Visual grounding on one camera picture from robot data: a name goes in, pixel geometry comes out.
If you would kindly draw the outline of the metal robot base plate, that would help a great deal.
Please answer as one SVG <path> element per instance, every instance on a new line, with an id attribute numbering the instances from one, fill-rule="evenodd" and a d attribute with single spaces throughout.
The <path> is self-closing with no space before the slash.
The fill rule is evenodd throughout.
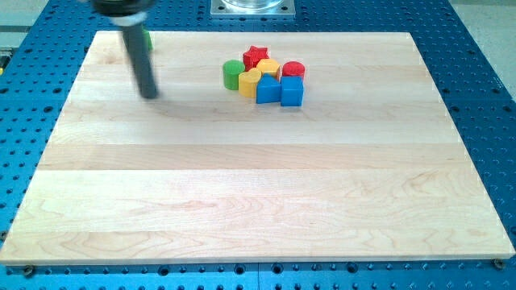
<path id="1" fill-rule="evenodd" d="M 214 18 L 230 17 L 293 17 L 294 0 L 211 0 L 210 14 Z"/>

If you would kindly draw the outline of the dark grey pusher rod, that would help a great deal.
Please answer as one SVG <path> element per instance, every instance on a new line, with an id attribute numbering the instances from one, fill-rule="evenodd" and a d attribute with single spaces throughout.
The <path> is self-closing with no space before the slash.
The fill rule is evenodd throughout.
<path id="1" fill-rule="evenodd" d="M 138 86 L 139 94 L 145 99 L 154 99 L 158 90 L 147 44 L 143 37 L 143 25 L 122 27 L 122 37 L 131 67 Z"/>

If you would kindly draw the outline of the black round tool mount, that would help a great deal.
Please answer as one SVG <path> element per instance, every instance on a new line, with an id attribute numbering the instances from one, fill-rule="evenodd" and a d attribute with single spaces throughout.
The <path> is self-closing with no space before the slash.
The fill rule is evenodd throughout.
<path id="1" fill-rule="evenodd" d="M 92 7 L 120 27 L 141 24 L 156 0 L 91 0 Z"/>

